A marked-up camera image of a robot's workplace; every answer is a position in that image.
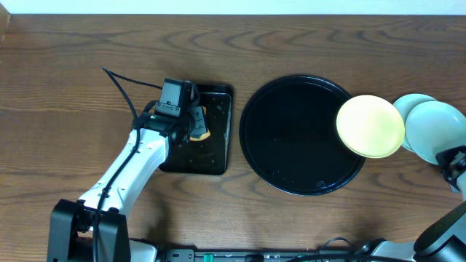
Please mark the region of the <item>orange sponge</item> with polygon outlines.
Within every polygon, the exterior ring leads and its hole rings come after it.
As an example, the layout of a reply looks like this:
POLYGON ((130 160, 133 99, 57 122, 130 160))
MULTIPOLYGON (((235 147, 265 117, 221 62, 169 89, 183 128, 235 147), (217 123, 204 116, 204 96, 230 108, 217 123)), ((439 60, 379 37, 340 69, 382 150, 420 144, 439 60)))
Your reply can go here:
POLYGON ((194 107, 189 111, 190 133, 189 140, 199 142, 210 136, 208 121, 206 117, 206 108, 204 106, 194 107))

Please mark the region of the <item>light green plate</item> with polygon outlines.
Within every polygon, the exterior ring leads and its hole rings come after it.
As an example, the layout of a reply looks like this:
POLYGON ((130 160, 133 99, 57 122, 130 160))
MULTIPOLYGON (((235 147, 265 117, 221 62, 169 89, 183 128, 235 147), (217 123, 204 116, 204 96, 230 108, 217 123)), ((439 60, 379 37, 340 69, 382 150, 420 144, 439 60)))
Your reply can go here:
POLYGON ((411 111, 421 103, 426 103, 430 101, 436 101, 435 98, 421 94, 421 93, 412 93, 404 95, 398 98, 394 103, 394 107, 397 109, 398 113, 403 119, 403 124, 406 124, 408 115, 411 111))
POLYGON ((420 158, 438 165, 438 153, 465 145, 465 115, 444 102, 421 103, 407 117, 406 137, 420 158))

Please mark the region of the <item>yellow plate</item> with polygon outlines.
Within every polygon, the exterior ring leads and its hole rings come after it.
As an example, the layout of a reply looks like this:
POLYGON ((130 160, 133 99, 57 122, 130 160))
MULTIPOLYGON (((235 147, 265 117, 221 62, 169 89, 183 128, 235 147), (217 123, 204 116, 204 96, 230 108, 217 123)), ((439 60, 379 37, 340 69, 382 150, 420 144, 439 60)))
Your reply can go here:
POLYGON ((351 151, 372 159, 395 153, 405 136, 398 110, 374 95, 359 95, 345 102, 336 116, 336 129, 351 151))

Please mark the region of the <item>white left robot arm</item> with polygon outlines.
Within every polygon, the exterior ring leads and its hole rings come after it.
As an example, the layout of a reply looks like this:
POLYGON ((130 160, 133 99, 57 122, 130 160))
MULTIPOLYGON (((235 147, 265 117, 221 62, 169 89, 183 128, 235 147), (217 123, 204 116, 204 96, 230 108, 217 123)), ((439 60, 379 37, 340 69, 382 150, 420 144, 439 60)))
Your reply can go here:
POLYGON ((131 240, 127 217, 170 146, 208 133, 206 109, 175 115, 164 105, 145 110, 133 122, 125 147, 99 181, 75 201, 60 200, 52 210, 48 261, 155 261, 157 248, 131 240))

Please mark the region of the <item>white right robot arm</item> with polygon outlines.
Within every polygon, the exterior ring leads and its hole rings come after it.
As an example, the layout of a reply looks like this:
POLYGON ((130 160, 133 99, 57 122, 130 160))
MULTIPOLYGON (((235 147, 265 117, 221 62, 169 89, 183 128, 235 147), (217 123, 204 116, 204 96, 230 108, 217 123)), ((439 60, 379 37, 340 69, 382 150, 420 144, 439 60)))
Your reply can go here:
MULTIPOLYGON (((441 174, 452 191, 465 197, 465 147, 436 154, 441 174)), ((463 262, 465 260, 465 203, 429 226, 414 242, 376 239, 362 246, 360 254, 403 261, 463 262)))

